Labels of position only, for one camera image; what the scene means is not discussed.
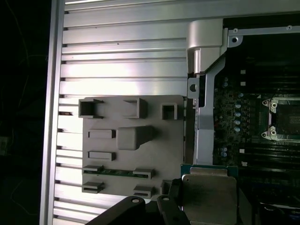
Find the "gray plastic bracket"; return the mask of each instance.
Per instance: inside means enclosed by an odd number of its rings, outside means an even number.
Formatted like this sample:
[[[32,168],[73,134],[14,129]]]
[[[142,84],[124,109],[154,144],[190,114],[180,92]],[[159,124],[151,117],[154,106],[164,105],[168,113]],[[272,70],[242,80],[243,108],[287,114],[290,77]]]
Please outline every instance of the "gray plastic bracket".
[[[103,190],[102,185],[103,185],[103,182],[101,182],[101,183],[86,182],[82,186],[82,192],[98,194],[101,190]]]
[[[87,118],[87,119],[102,119],[103,116],[96,115],[96,104],[101,104],[103,101],[101,100],[86,100],[86,99],[80,99],[79,100],[79,112],[78,117],[79,118]]]
[[[98,161],[112,162],[116,159],[115,152],[89,151],[89,158],[96,158]]]
[[[144,119],[147,117],[147,102],[141,98],[136,99],[124,99],[124,102],[130,103],[135,105],[136,113],[133,115],[124,115],[123,118],[125,119]]]
[[[142,144],[152,139],[152,126],[119,127],[117,130],[117,146],[119,150],[137,150]]]
[[[151,180],[154,176],[154,170],[153,169],[135,169],[133,171],[133,174],[135,175],[147,175],[148,179]]]
[[[103,169],[102,165],[87,165],[84,168],[82,168],[82,171],[100,171]]]
[[[133,195],[149,199],[153,196],[154,191],[155,189],[153,187],[137,185],[133,190]]]
[[[176,103],[163,103],[161,105],[161,119],[162,120],[177,120],[178,106]]]
[[[89,130],[88,138],[110,139],[116,136],[115,130]]]

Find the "cpu socket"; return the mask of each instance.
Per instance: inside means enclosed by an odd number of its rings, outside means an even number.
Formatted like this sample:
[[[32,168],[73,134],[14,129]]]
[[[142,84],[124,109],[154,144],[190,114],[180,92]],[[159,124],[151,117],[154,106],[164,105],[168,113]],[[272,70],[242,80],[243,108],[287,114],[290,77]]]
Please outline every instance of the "cpu socket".
[[[300,97],[274,97],[262,104],[269,109],[268,127],[262,137],[300,143]]]

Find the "silver metal frame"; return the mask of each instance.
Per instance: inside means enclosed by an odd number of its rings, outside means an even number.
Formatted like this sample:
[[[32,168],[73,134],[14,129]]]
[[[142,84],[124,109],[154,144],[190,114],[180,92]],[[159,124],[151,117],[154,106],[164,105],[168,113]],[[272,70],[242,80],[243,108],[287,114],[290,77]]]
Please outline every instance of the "silver metal frame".
[[[53,223],[53,201],[56,166],[56,140],[60,88],[60,64],[64,19],[63,0],[52,0],[49,62],[45,109],[43,172],[41,184],[40,224]]]

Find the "dark background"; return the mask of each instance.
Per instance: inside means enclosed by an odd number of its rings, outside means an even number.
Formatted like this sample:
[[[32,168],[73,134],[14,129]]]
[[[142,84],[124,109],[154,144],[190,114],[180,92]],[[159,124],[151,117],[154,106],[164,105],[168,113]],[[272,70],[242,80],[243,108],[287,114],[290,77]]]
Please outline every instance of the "dark background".
[[[1,12],[0,136],[11,141],[0,156],[1,224],[34,225],[39,220],[51,0],[3,0]]]

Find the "metal bracket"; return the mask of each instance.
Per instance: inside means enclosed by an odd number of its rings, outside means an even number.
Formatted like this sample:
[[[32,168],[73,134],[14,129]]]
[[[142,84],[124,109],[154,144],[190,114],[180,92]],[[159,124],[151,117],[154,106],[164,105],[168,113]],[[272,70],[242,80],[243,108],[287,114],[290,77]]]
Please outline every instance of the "metal bracket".
[[[236,179],[226,169],[191,167],[183,175],[183,209],[200,224],[234,225],[237,222]]]
[[[228,31],[228,48],[237,47],[243,42],[244,36],[249,35],[268,35],[268,34],[292,34],[300,33],[300,26],[286,27],[270,27],[270,28],[254,28],[254,29],[242,29],[237,28]]]
[[[212,165],[214,150],[214,86],[216,75],[225,67],[222,57],[206,74],[205,105],[198,109],[198,130],[196,131],[196,147],[194,163]]]
[[[199,98],[199,78],[189,78],[187,80],[187,97]]]

